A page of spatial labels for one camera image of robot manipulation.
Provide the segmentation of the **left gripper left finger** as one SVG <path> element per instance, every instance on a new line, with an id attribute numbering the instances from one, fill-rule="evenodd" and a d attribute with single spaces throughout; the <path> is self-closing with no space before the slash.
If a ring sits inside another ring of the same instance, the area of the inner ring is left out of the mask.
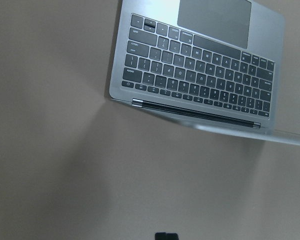
<path id="1" fill-rule="evenodd" d="M 167 233 L 166 232 L 156 232 L 154 235 L 155 240 L 166 240 L 167 239 Z"/>

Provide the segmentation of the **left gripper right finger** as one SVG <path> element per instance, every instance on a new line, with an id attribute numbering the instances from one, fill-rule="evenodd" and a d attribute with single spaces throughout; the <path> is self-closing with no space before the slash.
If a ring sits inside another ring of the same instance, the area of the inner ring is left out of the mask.
<path id="1" fill-rule="evenodd" d="M 166 233 L 166 240 L 178 240 L 177 233 Z"/>

